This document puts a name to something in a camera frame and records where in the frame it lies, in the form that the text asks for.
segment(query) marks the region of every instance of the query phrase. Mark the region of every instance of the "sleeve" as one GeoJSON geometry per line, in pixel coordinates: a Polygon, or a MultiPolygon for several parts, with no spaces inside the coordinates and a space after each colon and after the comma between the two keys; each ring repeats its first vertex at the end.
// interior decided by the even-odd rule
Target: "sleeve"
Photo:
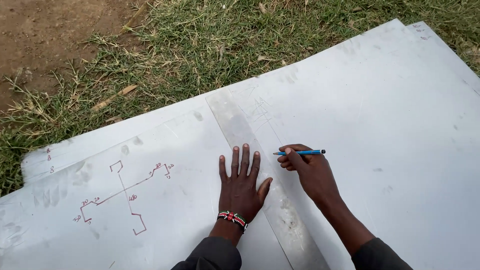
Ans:
{"type": "Polygon", "coordinates": [[[364,243],[352,256],[355,269],[411,270],[387,244],[380,238],[364,243]]]}
{"type": "Polygon", "coordinates": [[[204,238],[188,258],[177,263],[172,270],[238,270],[240,252],[230,240],[220,236],[204,238]]]}

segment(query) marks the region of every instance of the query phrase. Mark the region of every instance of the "bare soil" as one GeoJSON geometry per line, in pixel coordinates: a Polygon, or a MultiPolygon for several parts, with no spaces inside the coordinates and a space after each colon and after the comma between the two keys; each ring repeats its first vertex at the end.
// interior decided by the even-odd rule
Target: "bare soil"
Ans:
{"type": "Polygon", "coordinates": [[[14,78],[33,92],[54,92],[50,70],[67,59],[91,59],[92,31],[117,34],[131,16],[127,0],[0,0],[0,111],[21,95],[3,78],[14,78]]]}

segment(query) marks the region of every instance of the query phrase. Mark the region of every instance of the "beaded bracelet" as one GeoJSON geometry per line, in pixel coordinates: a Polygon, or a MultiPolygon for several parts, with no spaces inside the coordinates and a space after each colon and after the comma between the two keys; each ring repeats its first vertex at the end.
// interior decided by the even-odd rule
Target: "beaded bracelet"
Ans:
{"type": "Polygon", "coordinates": [[[228,221],[232,221],[233,223],[236,223],[238,225],[240,225],[240,227],[242,228],[243,230],[243,233],[245,233],[245,231],[247,230],[247,222],[245,221],[245,219],[239,215],[239,214],[236,214],[234,212],[231,212],[231,211],[220,211],[218,213],[218,216],[216,219],[225,219],[225,220],[228,220],[228,221]]]}

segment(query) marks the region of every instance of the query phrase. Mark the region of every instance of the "grass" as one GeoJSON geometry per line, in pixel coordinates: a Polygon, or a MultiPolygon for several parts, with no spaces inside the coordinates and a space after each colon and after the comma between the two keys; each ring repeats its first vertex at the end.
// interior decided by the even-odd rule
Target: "grass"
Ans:
{"type": "Polygon", "coordinates": [[[129,37],[93,34],[98,55],[53,72],[55,95],[11,78],[25,98],[0,119],[0,196],[22,186],[28,151],[300,61],[394,18],[426,21],[480,74],[480,0],[265,0],[265,13],[259,3],[156,0],[129,37]],[[91,112],[131,84],[138,87],[91,112]]]}

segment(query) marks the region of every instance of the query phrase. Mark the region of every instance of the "pencil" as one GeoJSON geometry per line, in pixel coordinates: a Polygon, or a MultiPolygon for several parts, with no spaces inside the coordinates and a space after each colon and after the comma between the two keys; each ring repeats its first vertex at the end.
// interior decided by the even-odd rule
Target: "pencil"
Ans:
{"type": "MultiPolygon", "coordinates": [[[[319,154],[325,154],[325,150],[308,150],[308,151],[296,151],[297,154],[299,155],[319,155],[319,154]]],[[[274,155],[278,156],[286,156],[287,154],[285,152],[277,152],[273,153],[274,155]]]]}

